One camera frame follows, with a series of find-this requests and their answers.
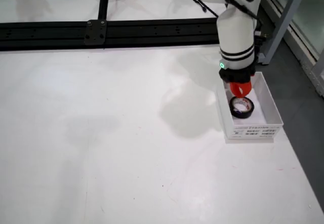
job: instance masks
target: black tape roll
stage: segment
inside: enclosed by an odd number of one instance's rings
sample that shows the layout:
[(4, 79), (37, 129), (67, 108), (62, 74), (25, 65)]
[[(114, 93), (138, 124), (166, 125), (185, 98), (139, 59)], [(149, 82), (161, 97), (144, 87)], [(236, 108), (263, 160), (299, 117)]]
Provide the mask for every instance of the black tape roll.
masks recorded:
[[(245, 106), (247, 110), (241, 111), (235, 107), (236, 104), (242, 104)], [(237, 98), (234, 96), (230, 101), (229, 101), (229, 109), (231, 111), (231, 114), (238, 118), (238, 119), (247, 119), (248, 117), (251, 116), (253, 110), (254, 110), (254, 104), (253, 102), (248, 99), (247, 97), (244, 98)]]

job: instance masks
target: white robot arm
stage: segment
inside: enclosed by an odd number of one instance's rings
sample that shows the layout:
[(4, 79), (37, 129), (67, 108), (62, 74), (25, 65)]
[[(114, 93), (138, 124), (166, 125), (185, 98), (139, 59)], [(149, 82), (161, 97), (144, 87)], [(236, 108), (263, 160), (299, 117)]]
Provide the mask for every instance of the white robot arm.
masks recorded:
[(250, 76), (255, 73), (254, 35), (261, 0), (201, 1), (228, 4), (226, 11), (217, 19), (222, 56), (220, 76), (231, 84), (235, 96), (244, 97), (251, 90)]

